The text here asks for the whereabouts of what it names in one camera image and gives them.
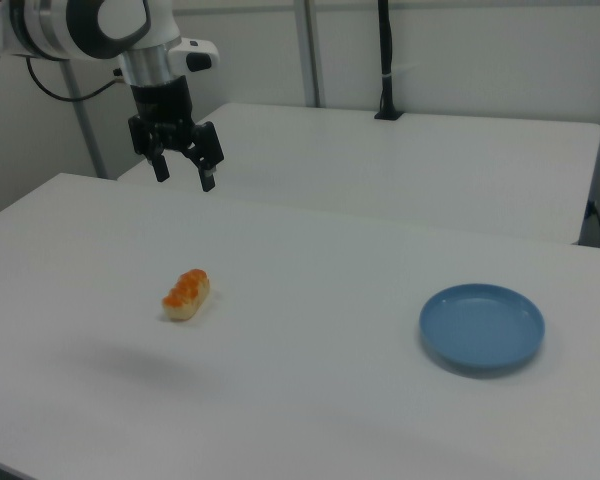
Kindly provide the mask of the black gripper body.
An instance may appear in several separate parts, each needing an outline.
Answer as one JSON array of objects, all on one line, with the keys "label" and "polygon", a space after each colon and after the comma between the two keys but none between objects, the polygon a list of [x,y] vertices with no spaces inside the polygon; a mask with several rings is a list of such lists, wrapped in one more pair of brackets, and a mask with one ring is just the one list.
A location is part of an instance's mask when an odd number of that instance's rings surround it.
[{"label": "black gripper body", "polygon": [[197,124],[187,80],[180,77],[158,86],[131,88],[137,114],[128,120],[134,150],[149,161],[152,154],[176,151],[198,168],[224,160],[215,126]]}]

